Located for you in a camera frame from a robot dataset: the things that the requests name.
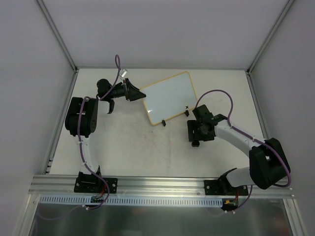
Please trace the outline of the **black felt whiteboard eraser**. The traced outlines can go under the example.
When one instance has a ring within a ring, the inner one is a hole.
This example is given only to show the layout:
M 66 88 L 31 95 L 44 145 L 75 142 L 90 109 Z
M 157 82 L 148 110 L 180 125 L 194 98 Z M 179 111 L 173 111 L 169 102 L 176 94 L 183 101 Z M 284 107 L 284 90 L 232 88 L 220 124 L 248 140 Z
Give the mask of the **black felt whiteboard eraser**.
M 200 142 L 198 140 L 194 140 L 192 143 L 191 143 L 191 146 L 194 147 L 194 148 L 198 148 L 200 146 Z

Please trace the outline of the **yellow framed small whiteboard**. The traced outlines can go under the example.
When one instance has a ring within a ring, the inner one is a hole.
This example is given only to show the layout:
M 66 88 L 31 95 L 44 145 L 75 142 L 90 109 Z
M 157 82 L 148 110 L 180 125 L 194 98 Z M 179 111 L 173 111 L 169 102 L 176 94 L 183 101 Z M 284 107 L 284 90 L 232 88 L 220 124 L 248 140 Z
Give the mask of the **yellow framed small whiteboard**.
M 146 94 L 143 104 L 151 125 L 182 115 L 197 103 L 193 82 L 187 71 L 144 86 L 140 91 Z

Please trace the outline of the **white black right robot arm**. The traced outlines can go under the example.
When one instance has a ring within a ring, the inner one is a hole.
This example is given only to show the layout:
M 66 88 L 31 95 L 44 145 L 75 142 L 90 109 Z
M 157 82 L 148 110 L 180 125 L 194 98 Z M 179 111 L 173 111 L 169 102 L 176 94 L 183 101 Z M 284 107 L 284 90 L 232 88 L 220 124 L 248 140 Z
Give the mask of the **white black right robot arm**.
M 234 126 L 229 117 L 222 114 L 213 115 L 206 105 L 196 107 L 194 120 L 188 120 L 188 137 L 192 147 L 199 147 L 201 142 L 220 138 L 249 159 L 249 166 L 233 168 L 222 174 L 214 183 L 205 187 L 206 194 L 235 195 L 241 187 L 255 185 L 260 189 L 279 186 L 278 181 L 287 178 L 291 184 L 290 166 L 279 140 L 260 139 Z

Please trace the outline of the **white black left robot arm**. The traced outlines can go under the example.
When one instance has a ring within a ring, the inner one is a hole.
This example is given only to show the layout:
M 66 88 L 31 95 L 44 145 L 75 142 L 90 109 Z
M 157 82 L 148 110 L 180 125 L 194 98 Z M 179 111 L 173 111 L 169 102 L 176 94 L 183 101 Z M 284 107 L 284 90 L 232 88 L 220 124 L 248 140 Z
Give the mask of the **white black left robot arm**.
M 128 78 L 114 85 L 107 79 L 100 79 L 96 87 L 96 98 L 73 97 L 65 117 L 65 128 L 74 137 L 82 161 L 74 186 L 75 193 L 108 193 L 110 190 L 106 181 L 100 178 L 100 165 L 92 147 L 98 115 L 111 114 L 115 98 L 136 101 L 146 97 Z

